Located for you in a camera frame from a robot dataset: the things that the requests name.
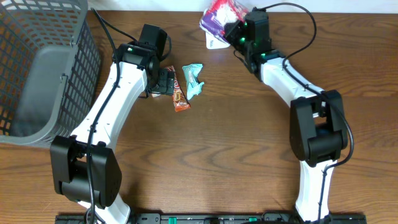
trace gray basket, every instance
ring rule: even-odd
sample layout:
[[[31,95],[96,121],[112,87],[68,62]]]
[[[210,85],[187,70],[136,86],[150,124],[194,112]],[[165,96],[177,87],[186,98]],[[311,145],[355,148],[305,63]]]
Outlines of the gray basket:
[[[0,142],[49,147],[93,102],[101,60],[87,1],[0,1]]]

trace wooden table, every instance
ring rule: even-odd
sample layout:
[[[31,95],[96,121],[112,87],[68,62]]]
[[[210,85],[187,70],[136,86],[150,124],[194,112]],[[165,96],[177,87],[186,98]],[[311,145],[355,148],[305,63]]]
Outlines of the wooden table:
[[[120,194],[139,212],[262,213],[291,210],[299,162],[289,144],[289,108],[233,56],[208,50],[199,12],[100,12],[139,37],[144,23],[173,40],[171,56],[186,91],[182,66],[203,63],[203,92],[176,113],[171,97],[138,100],[119,137]],[[356,140],[352,160],[335,169],[332,212],[363,212],[368,223],[396,223],[398,213],[398,15],[315,14],[318,36],[292,65],[314,84],[337,89]],[[313,29],[306,14],[272,13],[274,45],[288,54]],[[97,94],[111,64],[111,47],[95,17],[88,23],[103,57]],[[116,45],[125,36],[111,31]],[[59,213],[83,213],[53,189],[48,150],[1,145],[0,222],[53,223]]]

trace purple package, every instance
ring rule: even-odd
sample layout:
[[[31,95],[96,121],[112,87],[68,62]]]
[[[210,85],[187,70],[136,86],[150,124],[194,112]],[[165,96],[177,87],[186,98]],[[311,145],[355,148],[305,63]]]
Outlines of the purple package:
[[[235,0],[215,0],[202,16],[199,26],[205,32],[227,43],[224,39],[224,26],[230,22],[244,20],[249,10]]]

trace wooden tabletop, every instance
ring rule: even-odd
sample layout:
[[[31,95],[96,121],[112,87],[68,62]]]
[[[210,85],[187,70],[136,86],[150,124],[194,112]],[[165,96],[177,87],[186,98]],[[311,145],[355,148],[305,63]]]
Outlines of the wooden tabletop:
[[[116,157],[120,194],[137,211],[262,213],[291,210],[300,166],[289,144],[289,107],[258,82],[233,49],[208,50],[199,12],[100,14],[139,37],[144,23],[172,38],[170,57],[184,92],[182,66],[204,64],[192,108],[176,113],[171,97],[139,99],[121,131]],[[335,169],[329,208],[368,223],[396,223],[398,213],[398,15],[315,14],[318,36],[291,64],[308,80],[343,95],[355,138],[353,158]],[[97,94],[111,65],[110,44],[88,23],[103,58]],[[271,13],[274,46],[289,54],[311,38],[306,14]],[[129,41],[111,31],[116,45]],[[342,151],[345,157],[348,149]],[[53,189],[49,150],[0,146],[0,223],[53,223],[85,210]]]

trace basket bottom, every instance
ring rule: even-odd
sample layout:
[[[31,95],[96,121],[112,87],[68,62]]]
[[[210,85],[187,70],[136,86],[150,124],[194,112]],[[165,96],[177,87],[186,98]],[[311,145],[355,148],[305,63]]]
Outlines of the basket bottom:
[[[30,136],[47,124],[71,50],[70,47],[49,45],[35,54],[11,123],[10,136]]]

